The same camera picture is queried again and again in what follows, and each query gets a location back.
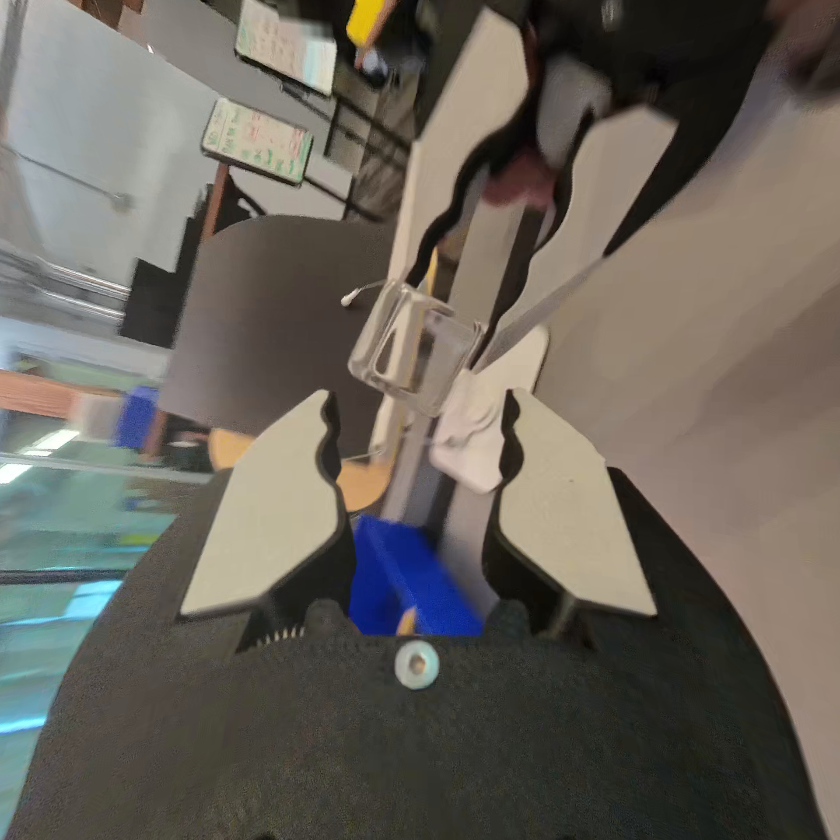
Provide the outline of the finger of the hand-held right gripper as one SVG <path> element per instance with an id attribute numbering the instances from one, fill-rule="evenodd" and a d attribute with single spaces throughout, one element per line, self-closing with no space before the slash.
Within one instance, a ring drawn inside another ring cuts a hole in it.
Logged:
<path id="1" fill-rule="evenodd" d="M 537 99 L 536 150 L 518 153 L 480 197 L 485 216 L 512 228 L 498 248 L 501 282 L 477 365 L 489 365 L 598 268 L 676 133 L 645 104 L 615 110 L 605 78 L 582 64 L 549 64 Z"/>
<path id="2" fill-rule="evenodd" d="M 392 279 L 414 285 L 529 92 L 526 11 L 438 14 L 392 248 Z"/>

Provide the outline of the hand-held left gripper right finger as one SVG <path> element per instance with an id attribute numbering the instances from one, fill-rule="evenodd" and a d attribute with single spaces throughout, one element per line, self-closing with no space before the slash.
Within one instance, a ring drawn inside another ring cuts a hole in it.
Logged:
<path id="1" fill-rule="evenodd" d="M 484 541 L 484 577 L 529 617 L 577 608 L 654 617 L 657 606 L 604 457 L 522 389 L 501 417 L 501 483 Z"/>

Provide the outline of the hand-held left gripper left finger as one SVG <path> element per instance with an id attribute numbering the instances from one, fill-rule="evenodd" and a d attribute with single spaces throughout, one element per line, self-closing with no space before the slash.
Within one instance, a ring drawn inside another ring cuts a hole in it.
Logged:
<path id="1" fill-rule="evenodd" d="M 339 434 L 335 394 L 315 391 L 247 447 L 186 587 L 184 618 L 258 607 L 271 621 L 300 621 L 319 600 L 348 613 L 356 558 Z"/>

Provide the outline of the blue plastic bin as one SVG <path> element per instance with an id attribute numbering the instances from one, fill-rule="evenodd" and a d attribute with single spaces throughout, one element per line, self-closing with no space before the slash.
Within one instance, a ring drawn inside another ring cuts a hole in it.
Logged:
<path id="1" fill-rule="evenodd" d="M 420 528 L 361 515 L 349 618 L 365 636 L 394 636 L 406 612 L 415 633 L 477 637 L 483 624 Z"/>

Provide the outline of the clear acrylic cube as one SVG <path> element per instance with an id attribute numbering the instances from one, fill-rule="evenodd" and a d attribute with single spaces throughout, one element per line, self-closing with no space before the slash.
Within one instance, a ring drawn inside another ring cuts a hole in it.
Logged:
<path id="1" fill-rule="evenodd" d="M 370 284 L 378 296 L 350 353 L 358 381 L 435 418 L 487 335 L 486 323 L 397 280 Z"/>

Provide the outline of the white rounded pad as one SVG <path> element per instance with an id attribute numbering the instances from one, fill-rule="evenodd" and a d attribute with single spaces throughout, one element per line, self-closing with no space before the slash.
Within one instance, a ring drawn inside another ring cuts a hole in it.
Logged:
<path id="1" fill-rule="evenodd" d="M 430 444 L 433 467 L 479 495 L 498 487 L 507 392 L 533 391 L 549 345 L 550 331 L 541 324 L 478 373 L 459 373 Z"/>

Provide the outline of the whiteboard with green writing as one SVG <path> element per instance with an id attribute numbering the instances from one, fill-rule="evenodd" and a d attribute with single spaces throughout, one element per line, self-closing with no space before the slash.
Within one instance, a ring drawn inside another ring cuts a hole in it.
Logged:
<path id="1" fill-rule="evenodd" d="M 284 17 L 265 2 L 240 5 L 236 57 L 324 98 L 333 94 L 338 47 L 329 26 Z"/>
<path id="2" fill-rule="evenodd" d="M 218 98 L 199 143 L 212 160 L 289 186 L 305 181 L 312 133 L 229 98 Z"/>

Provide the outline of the black wood-rimmed board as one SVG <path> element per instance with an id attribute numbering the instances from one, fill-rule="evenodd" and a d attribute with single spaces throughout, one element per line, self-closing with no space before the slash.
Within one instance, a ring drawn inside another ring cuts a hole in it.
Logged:
<path id="1" fill-rule="evenodd" d="M 317 390 L 339 402 L 339 487 L 350 512 L 385 493 L 392 460 L 370 455 L 382 398 L 348 360 L 378 293 L 394 224 L 263 216 L 228 227 L 197 252 L 159 401 L 208 427 L 215 470 Z"/>

